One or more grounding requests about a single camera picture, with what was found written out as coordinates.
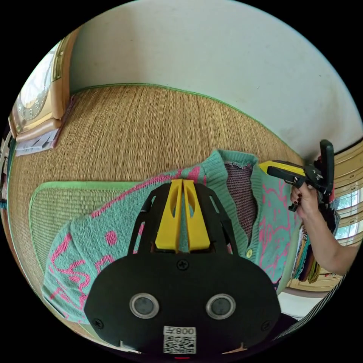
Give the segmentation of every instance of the hand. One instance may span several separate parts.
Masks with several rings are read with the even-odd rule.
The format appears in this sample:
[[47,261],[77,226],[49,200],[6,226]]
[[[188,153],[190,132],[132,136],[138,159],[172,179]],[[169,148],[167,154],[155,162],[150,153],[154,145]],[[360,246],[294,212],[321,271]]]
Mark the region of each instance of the hand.
[[300,203],[296,212],[302,220],[314,217],[319,212],[317,192],[313,187],[307,186],[306,183],[299,189],[292,187],[291,201],[295,204]]

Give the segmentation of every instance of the paper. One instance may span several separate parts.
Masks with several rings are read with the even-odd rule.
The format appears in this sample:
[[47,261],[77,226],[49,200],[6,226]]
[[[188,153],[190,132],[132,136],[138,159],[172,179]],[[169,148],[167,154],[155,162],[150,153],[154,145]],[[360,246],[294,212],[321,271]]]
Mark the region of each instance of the paper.
[[49,131],[44,135],[32,140],[17,143],[15,146],[15,156],[29,155],[36,152],[52,149],[59,135],[60,129]]

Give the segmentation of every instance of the clock face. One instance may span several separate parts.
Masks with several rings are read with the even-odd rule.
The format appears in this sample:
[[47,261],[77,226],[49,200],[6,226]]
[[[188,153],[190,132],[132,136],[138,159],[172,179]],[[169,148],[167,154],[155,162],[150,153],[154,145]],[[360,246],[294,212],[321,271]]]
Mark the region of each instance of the clock face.
[[21,132],[29,121],[34,120],[44,107],[51,84],[52,63],[57,46],[58,44],[40,61],[17,97],[16,111],[20,120],[20,124],[17,125],[18,132]]

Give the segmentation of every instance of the woven straw mat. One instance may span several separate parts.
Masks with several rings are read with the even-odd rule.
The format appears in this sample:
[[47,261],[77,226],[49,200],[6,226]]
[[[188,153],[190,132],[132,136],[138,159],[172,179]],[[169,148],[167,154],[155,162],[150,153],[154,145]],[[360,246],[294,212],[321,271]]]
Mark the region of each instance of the woven straw mat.
[[[14,157],[8,185],[12,239],[30,285],[40,296],[43,273],[31,241],[28,208],[36,188],[51,181],[139,181],[192,166],[222,148],[260,162],[302,159],[263,125],[209,98],[128,85],[85,90],[55,149]],[[77,324],[65,322],[84,335]]]

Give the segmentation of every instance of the green fabric border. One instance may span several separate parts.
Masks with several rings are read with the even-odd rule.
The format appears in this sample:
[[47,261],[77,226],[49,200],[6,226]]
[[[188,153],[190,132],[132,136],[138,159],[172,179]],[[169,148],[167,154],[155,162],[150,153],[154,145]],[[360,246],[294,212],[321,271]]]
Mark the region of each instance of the green fabric border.
[[202,93],[198,93],[198,92],[193,92],[193,91],[188,91],[188,90],[181,90],[179,88],[174,88],[174,87],[169,87],[169,86],[164,86],[161,84],[153,84],[153,83],[113,83],[113,84],[101,84],[101,85],[96,85],[96,86],[89,86],[89,87],[84,87],[84,88],[80,88],[76,91],[73,91],[71,93],[71,95],[75,95],[79,92],[82,91],[86,91],[86,90],[91,90],[94,88],[104,88],[104,87],[115,87],[115,86],[149,86],[149,87],[159,87],[159,88],[164,88],[167,90],[172,90],[172,91],[178,91],[178,92],[183,92],[183,93],[188,93],[190,95],[196,95],[196,96],[201,96],[204,98],[208,98],[208,99],[212,99],[214,101],[217,101],[219,103],[222,103],[223,105],[226,105],[236,111],[238,111],[239,113],[242,113],[243,115],[248,116],[249,118],[251,118],[252,120],[258,122],[260,125],[262,125],[265,129],[269,130],[271,133],[273,133],[283,144],[285,144],[288,148],[290,148],[294,153],[298,154],[295,150],[293,150],[285,141],[283,141],[278,135],[276,135],[274,132],[272,132],[268,127],[266,127],[262,122],[256,120],[254,117],[250,116],[249,114],[243,112],[242,110],[239,110],[237,107],[234,107],[230,104],[228,104],[227,102],[221,101],[220,99],[214,98],[212,96],[208,96],[208,95],[204,95]]
[[31,236],[31,243],[33,245],[33,249],[35,252],[35,256],[37,258],[37,262],[39,265],[39,268],[45,274],[45,271],[43,270],[41,263],[38,258],[38,254],[36,253],[36,248],[34,245],[34,238],[33,238],[33,229],[31,226],[31,207],[33,205],[33,202],[35,198],[37,197],[38,193],[44,189],[90,189],[90,190],[118,190],[120,187],[124,190],[131,189],[134,185],[139,183],[138,181],[48,181],[45,183],[40,184],[32,194],[29,202],[29,208],[28,208],[28,220],[29,220],[29,230],[30,230],[30,236]]

